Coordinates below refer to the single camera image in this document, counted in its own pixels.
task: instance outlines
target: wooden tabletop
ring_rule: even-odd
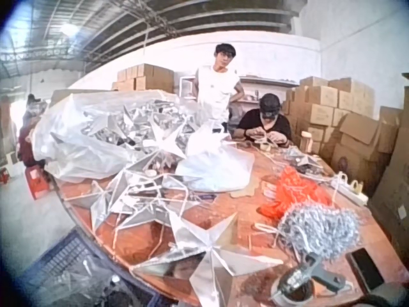
[[[262,178],[265,175],[271,175],[275,170],[272,162],[260,154],[255,149],[247,149],[256,156],[252,170],[252,176]],[[109,179],[101,180],[101,184],[108,183]],[[81,184],[69,184],[57,181],[58,192],[62,198],[71,198],[82,194],[88,194],[91,190],[91,181],[85,180]],[[332,195],[334,190],[326,188]],[[255,195],[241,198],[232,198],[229,193],[218,194],[214,203],[209,209],[203,207],[194,207],[186,211],[183,215],[185,219],[191,221],[205,229],[217,224],[231,214],[238,214],[238,243],[249,248],[249,236],[257,231],[253,229],[254,223],[265,223],[275,226],[275,223],[257,213],[257,208],[262,204],[268,203],[269,200],[263,195],[261,185],[256,189]],[[96,231],[91,229],[91,216],[89,210],[73,206],[66,201],[63,202],[68,212],[72,215],[76,223],[79,223],[82,229],[92,235],[102,249],[118,262],[125,269],[132,265],[147,260],[148,255],[158,244],[160,237],[161,225],[152,222],[138,227],[128,228],[118,232],[118,238],[115,248],[113,248],[114,227],[117,216],[111,214],[107,221]],[[379,268],[386,282],[390,281],[409,281],[409,273],[403,266],[390,242],[388,241],[381,228],[378,226],[370,211],[354,205],[351,201],[341,194],[336,195],[336,204],[338,207],[349,208],[354,210],[362,221],[361,241],[362,245],[356,249],[365,247],[371,255],[374,263]],[[240,276],[235,278],[230,295],[229,306],[273,306],[268,300],[270,289],[273,281],[283,274],[289,267],[294,266],[293,255],[289,251],[283,251],[279,248],[272,248],[274,238],[269,234],[259,234],[251,236],[252,251],[261,253],[272,258],[280,258],[284,265],[265,270],[253,275]],[[155,255],[163,253],[169,249],[169,243],[174,242],[173,234],[170,228],[165,227],[164,236],[160,247]],[[319,284],[315,284],[316,299],[310,306],[336,306],[357,299],[362,295],[362,291],[357,284],[348,262],[342,256],[334,263],[325,263],[325,268],[332,272],[337,272],[346,276],[346,279],[353,283],[352,290],[345,291],[329,297],[325,289]],[[140,275],[147,284],[152,286],[160,293],[186,303],[199,306],[199,301],[190,287],[176,287],[173,282],[166,278],[158,278],[148,275]]]

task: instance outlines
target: ceiling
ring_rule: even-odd
[[[48,69],[88,73],[146,45],[183,35],[289,33],[307,0],[30,0],[0,35],[0,79]],[[77,34],[65,35],[71,24]]]

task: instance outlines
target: black t-shirt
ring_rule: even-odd
[[[289,126],[288,119],[281,114],[277,115],[277,120],[272,128],[265,130],[260,118],[260,109],[253,109],[245,113],[242,120],[238,124],[238,129],[253,129],[257,127],[263,128],[267,133],[271,131],[277,131],[284,134],[289,141],[291,141],[291,127]]]

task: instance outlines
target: hand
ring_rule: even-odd
[[[245,135],[246,135],[246,136],[264,136],[265,133],[266,133],[266,132],[264,131],[263,128],[261,128],[261,127],[256,127],[256,128],[253,128],[253,129],[248,129],[248,130],[246,130]]]
[[[274,142],[275,144],[285,144],[287,143],[287,137],[277,131],[271,131],[267,134],[267,137],[271,142]]]

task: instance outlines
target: stool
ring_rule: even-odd
[[[49,184],[44,177],[43,170],[38,165],[26,168],[25,174],[31,195],[35,200],[48,193]]]

